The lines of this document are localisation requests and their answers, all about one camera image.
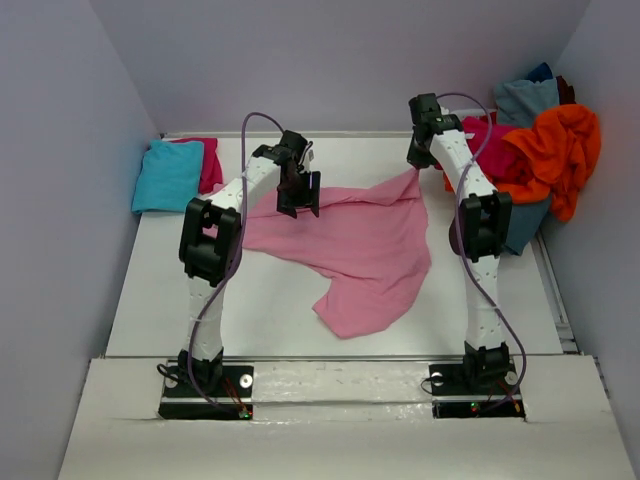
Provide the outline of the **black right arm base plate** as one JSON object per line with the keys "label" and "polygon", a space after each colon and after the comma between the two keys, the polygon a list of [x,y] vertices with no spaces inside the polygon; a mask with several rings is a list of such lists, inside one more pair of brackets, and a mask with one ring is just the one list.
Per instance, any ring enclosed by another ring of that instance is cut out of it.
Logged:
{"label": "black right arm base plate", "polygon": [[520,418],[526,416],[521,392],[512,392],[518,380],[514,365],[506,374],[477,386],[469,386],[462,365],[429,365],[421,389],[431,397],[435,419]]}

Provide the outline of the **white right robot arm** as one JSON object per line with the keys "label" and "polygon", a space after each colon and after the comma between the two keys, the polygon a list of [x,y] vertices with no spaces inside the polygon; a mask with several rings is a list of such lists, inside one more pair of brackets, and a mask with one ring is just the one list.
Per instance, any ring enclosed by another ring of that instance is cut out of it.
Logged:
{"label": "white right robot arm", "polygon": [[500,255],[512,200],[477,164],[462,121],[447,113],[433,94],[408,102],[412,139],[407,161],[416,169],[438,166],[456,196],[449,242],[465,272],[467,329],[461,361],[430,368],[427,391],[436,396],[484,396],[511,370],[502,314],[497,302]]}

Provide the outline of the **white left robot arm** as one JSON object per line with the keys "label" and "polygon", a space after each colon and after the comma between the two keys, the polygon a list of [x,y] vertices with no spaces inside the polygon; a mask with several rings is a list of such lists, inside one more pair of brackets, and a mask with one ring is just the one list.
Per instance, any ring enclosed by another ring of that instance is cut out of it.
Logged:
{"label": "white left robot arm", "polygon": [[279,214],[319,214],[321,174],[310,169],[312,146],[286,130],[277,144],[261,145],[244,159],[239,177],[186,207],[178,255],[188,277],[190,326],[176,376],[203,397],[219,388],[223,376],[224,291],[242,258],[249,211],[273,193]]}

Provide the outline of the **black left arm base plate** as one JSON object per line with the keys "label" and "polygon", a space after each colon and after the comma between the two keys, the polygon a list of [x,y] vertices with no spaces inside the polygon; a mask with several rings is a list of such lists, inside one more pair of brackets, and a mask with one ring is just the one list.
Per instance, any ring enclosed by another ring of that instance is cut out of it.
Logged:
{"label": "black left arm base plate", "polygon": [[253,419],[254,366],[225,364],[215,387],[201,387],[202,396],[176,361],[160,363],[163,377],[158,415],[165,420],[251,421]]}

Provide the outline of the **light pink t-shirt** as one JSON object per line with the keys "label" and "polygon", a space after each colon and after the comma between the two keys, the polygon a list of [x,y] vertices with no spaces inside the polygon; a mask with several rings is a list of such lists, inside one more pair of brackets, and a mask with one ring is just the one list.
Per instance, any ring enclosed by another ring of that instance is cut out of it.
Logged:
{"label": "light pink t-shirt", "polygon": [[386,330],[413,306],[432,260],[419,175],[370,188],[324,187],[320,212],[290,218],[268,193],[249,209],[243,246],[329,279],[312,309],[340,339]]}

